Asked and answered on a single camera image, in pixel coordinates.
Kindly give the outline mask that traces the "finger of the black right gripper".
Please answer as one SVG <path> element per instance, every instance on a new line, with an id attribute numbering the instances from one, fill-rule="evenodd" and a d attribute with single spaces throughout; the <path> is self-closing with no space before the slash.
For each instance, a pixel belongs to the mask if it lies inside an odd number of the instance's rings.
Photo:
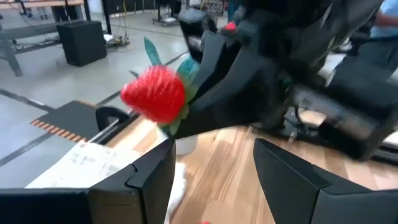
<path id="1" fill-rule="evenodd" d="M 200 64 L 191 84 L 198 88 L 193 100 L 216 86 L 229 72 L 241 44 L 232 37 L 205 31 L 201 37 L 189 36 L 188 49 Z"/>
<path id="2" fill-rule="evenodd" d="M 243 63 L 238 59 L 217 86 L 189 103 L 190 112 L 175 139 L 231 126 L 261 123 L 272 129 L 282 124 L 286 108 L 279 93 L 278 66 L 266 58 L 248 68 Z"/>

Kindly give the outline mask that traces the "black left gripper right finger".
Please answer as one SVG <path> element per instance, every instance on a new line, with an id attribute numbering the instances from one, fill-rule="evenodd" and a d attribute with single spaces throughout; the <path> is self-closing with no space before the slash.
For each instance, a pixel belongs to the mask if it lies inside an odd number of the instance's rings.
<path id="1" fill-rule="evenodd" d="M 368 189 L 265 139 L 255 139 L 253 158 L 276 223 L 397 224 L 396 189 Z"/>

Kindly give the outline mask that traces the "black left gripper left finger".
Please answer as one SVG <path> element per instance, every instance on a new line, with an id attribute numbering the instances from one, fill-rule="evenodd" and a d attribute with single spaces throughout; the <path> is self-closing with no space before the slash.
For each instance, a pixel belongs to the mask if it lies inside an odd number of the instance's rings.
<path id="1" fill-rule="evenodd" d="M 163 223 L 175 142 L 145 154 L 78 143 L 23 189 L 1 189 L 1 223 Z"/>

